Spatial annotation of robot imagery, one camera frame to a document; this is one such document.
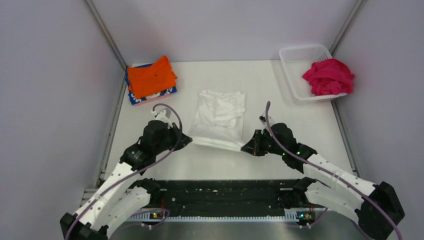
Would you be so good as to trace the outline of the white printed t-shirt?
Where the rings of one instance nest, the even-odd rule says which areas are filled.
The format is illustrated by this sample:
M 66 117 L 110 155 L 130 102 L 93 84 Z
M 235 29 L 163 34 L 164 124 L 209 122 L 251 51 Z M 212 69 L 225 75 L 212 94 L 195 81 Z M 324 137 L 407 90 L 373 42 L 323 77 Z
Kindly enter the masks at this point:
M 245 145 L 242 140 L 245 103 L 246 94 L 240 91 L 200 91 L 189 135 L 192 143 L 240 152 Z

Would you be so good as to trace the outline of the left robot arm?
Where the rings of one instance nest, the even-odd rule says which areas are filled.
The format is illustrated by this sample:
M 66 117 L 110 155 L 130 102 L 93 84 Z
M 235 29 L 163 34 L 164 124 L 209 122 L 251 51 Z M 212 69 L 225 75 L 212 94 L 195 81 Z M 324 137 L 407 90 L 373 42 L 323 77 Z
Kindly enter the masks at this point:
M 152 111 L 136 143 L 126 148 L 114 170 L 97 191 L 74 213 L 60 219 L 66 240 L 109 240 L 138 210 L 160 202 L 159 186 L 144 173 L 192 142 L 182 120 L 169 105 Z

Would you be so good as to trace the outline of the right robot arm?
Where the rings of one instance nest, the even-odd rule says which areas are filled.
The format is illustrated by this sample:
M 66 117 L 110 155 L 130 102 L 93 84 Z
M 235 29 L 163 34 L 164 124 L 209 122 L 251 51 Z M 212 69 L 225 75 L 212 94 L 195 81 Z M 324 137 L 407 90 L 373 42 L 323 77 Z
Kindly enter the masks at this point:
M 256 157 L 278 155 L 289 168 L 304 174 L 293 192 L 297 205 L 331 209 L 350 219 L 373 240 L 386 240 L 392 232 L 400 232 L 397 226 L 405 211 L 390 184 L 376 184 L 355 176 L 297 142 L 286 124 L 275 123 L 265 115 L 259 119 L 263 129 L 256 129 L 240 150 Z

